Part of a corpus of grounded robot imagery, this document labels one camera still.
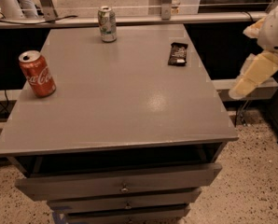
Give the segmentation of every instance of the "silver soda can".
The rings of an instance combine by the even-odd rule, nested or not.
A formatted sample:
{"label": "silver soda can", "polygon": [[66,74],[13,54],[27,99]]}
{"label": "silver soda can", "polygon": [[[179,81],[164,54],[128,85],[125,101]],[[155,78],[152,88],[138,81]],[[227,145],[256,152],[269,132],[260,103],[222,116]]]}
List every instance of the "silver soda can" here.
{"label": "silver soda can", "polygon": [[102,40],[104,42],[113,42],[117,39],[117,24],[115,12],[111,7],[102,6],[98,12],[99,27]]}

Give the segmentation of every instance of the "black cable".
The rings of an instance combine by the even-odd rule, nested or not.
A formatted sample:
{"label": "black cable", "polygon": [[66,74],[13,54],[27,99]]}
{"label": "black cable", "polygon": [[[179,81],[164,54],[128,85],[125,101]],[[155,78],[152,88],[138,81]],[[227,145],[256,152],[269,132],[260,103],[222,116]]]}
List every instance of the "black cable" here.
{"label": "black cable", "polygon": [[69,15],[69,16],[65,16],[65,17],[58,18],[58,19],[51,20],[51,21],[39,21],[39,22],[16,22],[16,21],[3,21],[3,20],[0,20],[0,22],[10,23],[10,24],[19,24],[19,25],[37,25],[37,24],[51,23],[51,22],[60,21],[63,19],[76,18],[76,17],[77,17],[77,15]]}
{"label": "black cable", "polygon": [[9,115],[9,112],[8,112],[8,110],[7,110],[8,105],[9,105],[9,100],[8,100],[8,97],[7,97],[7,91],[6,91],[6,90],[5,90],[5,96],[6,96],[6,98],[7,98],[7,106],[4,106],[4,105],[0,102],[0,106],[3,107],[3,108],[0,110],[0,113],[1,113],[2,111],[6,110],[7,114]]}

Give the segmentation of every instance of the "drawer unit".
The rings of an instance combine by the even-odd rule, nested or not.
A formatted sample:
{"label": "drawer unit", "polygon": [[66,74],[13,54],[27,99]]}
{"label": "drawer unit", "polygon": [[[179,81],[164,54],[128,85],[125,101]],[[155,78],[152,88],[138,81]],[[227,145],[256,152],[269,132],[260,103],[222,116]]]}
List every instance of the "drawer unit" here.
{"label": "drawer unit", "polygon": [[180,189],[133,195],[105,196],[101,198],[68,199],[48,201],[48,206],[57,213],[83,213],[105,210],[131,210],[146,206],[161,206],[194,203],[201,189]]}
{"label": "drawer unit", "polygon": [[85,175],[34,177],[16,187],[34,201],[84,198],[155,190],[209,186],[222,169],[219,163]]}
{"label": "drawer unit", "polygon": [[100,213],[83,213],[65,215],[70,224],[132,224],[134,221],[163,219],[170,217],[184,217],[189,208],[187,205],[166,207],[139,208],[127,211],[111,211]]}

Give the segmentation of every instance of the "can lid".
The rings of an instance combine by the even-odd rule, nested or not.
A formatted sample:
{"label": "can lid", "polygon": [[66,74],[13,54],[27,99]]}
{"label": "can lid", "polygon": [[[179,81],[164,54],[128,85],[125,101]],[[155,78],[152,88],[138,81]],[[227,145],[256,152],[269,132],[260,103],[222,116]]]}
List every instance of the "can lid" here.
{"label": "can lid", "polygon": [[40,57],[40,53],[37,50],[28,50],[19,56],[21,63],[30,63],[36,61]]}
{"label": "can lid", "polygon": [[101,6],[100,8],[100,11],[104,11],[104,12],[107,12],[107,11],[111,11],[112,8],[110,6]]}

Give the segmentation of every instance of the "drawer handle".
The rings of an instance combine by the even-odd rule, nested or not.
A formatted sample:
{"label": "drawer handle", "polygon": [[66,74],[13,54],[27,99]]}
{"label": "drawer handle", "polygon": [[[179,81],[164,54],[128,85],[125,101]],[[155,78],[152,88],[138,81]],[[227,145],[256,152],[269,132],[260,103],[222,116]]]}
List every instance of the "drawer handle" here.
{"label": "drawer handle", "polygon": [[129,189],[127,188],[127,185],[124,183],[122,184],[122,189],[120,190],[121,193],[127,193],[129,192]]}
{"label": "drawer handle", "polygon": [[132,209],[132,207],[130,206],[129,202],[127,202],[126,207],[124,209],[126,209],[126,210]]}

